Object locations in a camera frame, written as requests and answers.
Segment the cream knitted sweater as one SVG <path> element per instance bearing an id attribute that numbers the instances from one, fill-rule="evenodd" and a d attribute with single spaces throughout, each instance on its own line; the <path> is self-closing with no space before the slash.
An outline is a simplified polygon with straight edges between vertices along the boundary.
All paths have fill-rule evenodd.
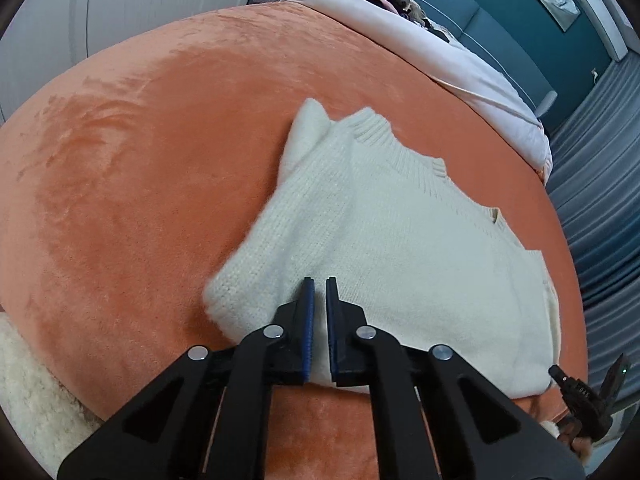
<path id="1" fill-rule="evenodd" d="M 371 324 L 413 348 L 448 344 L 511 398 L 549 388 L 561 323 L 544 256 L 370 108 L 333 120 L 304 102 L 276 189 L 204 288 L 206 312 L 239 340 L 304 278 L 335 278 Z"/>

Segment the white fluffy rug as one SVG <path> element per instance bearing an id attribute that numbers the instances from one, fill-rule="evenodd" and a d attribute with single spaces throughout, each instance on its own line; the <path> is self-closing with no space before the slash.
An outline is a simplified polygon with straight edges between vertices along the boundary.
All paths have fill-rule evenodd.
<path id="1" fill-rule="evenodd" d="M 51 477 L 64 458 L 102 426 L 30 350 L 1 315 L 1 407 L 28 452 Z"/>

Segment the grey blue striped curtain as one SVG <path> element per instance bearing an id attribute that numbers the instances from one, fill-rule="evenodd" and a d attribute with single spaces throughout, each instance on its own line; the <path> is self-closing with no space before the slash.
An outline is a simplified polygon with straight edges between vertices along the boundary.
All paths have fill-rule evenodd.
<path id="1" fill-rule="evenodd" d="M 576 269 L 588 384 L 631 362 L 616 408 L 639 401 L 639 57 L 611 63 L 551 136 L 547 191 Z"/>

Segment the orange velvet bed cover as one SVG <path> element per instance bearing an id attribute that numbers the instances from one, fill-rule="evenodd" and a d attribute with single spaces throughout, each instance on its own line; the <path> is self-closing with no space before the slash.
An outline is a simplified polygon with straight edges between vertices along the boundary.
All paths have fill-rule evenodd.
<path id="1" fill-rule="evenodd" d="M 538 174 L 398 55 L 299 3 L 208 12 L 103 50 L 1 129 L 1 314 L 96 417 L 194 342 L 202 303 L 276 185 L 294 114 L 373 107 L 544 254 L 561 364 L 587 373 L 574 263 Z"/>

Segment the white pink duvet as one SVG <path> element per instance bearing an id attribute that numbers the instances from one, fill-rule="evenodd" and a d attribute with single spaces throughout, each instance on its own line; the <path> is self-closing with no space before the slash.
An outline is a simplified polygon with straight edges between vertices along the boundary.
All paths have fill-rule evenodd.
<path id="1" fill-rule="evenodd" d="M 553 169 L 544 126 L 515 88 L 460 42 L 446 42 L 366 0 L 283 0 L 308 6 L 390 50 L 488 122 L 547 182 Z"/>

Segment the teal upholstered headboard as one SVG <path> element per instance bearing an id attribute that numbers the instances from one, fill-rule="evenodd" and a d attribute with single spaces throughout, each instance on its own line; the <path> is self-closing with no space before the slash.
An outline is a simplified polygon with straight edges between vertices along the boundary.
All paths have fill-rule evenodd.
<path id="1" fill-rule="evenodd" d="M 579 15 L 562 30 L 539 0 L 474 1 L 523 48 L 558 94 L 542 118 L 554 133 L 593 88 L 593 76 L 611 63 L 589 18 Z"/>

